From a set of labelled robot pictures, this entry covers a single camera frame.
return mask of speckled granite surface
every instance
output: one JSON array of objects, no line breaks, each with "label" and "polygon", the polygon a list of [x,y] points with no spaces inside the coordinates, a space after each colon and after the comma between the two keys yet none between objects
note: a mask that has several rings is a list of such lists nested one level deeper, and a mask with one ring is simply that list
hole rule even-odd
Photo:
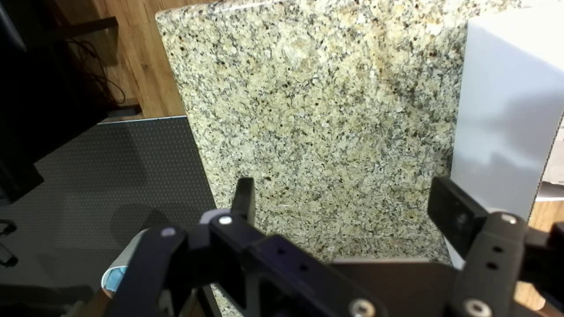
[{"label": "speckled granite surface", "polygon": [[516,0],[238,0],[157,15],[219,207],[254,177],[257,226],[321,260],[430,258],[465,22]]}]

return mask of wooden surface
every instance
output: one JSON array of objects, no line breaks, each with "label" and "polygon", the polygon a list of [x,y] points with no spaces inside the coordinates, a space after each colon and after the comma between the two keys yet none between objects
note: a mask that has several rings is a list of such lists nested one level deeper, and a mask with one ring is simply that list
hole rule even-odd
[{"label": "wooden surface", "polygon": [[[538,202],[529,219],[529,226],[539,232],[548,233],[553,223],[564,223],[564,202]],[[532,311],[543,311],[543,316],[548,309],[545,309],[545,298],[541,298],[530,284],[518,284],[515,300]]]},{"label": "wooden surface", "polygon": [[116,33],[99,33],[85,40],[100,55],[109,85],[118,101],[137,101],[143,117],[183,115],[173,71],[155,27],[155,13],[203,0],[55,0],[70,24],[116,17]]}]

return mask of gray mat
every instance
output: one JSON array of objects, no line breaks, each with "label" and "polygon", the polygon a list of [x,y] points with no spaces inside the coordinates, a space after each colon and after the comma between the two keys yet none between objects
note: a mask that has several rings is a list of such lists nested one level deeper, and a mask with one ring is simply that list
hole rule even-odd
[{"label": "gray mat", "polygon": [[0,284],[90,288],[143,228],[190,230],[213,198],[185,117],[102,124],[39,165],[46,182],[0,209],[18,258]]}]

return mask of granite slab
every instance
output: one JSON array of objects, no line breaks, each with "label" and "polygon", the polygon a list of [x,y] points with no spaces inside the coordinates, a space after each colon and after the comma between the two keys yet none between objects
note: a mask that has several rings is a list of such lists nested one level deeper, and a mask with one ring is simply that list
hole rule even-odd
[{"label": "granite slab", "polygon": [[217,207],[256,179],[257,228],[319,260],[448,261],[448,175],[471,17],[518,0],[234,0],[157,15]]}]

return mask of screw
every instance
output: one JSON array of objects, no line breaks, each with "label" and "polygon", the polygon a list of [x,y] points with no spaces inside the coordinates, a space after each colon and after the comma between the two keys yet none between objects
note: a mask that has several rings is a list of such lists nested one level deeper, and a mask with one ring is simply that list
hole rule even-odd
[{"label": "screw", "polygon": [[479,300],[464,302],[464,309],[471,317],[492,317],[492,309]]},{"label": "screw", "polygon": [[231,219],[231,217],[220,217],[220,219],[219,219],[219,225],[220,225],[220,226],[231,226],[231,225],[233,225],[233,219]]},{"label": "screw", "polygon": [[516,219],[509,214],[501,216],[501,221],[509,223],[509,225],[516,225]]},{"label": "screw", "polygon": [[354,300],[349,311],[352,317],[375,317],[374,306],[361,298]]},{"label": "screw", "polygon": [[176,235],[176,230],[174,228],[166,228],[160,232],[160,237],[164,239],[169,239],[169,237],[174,237]]}]

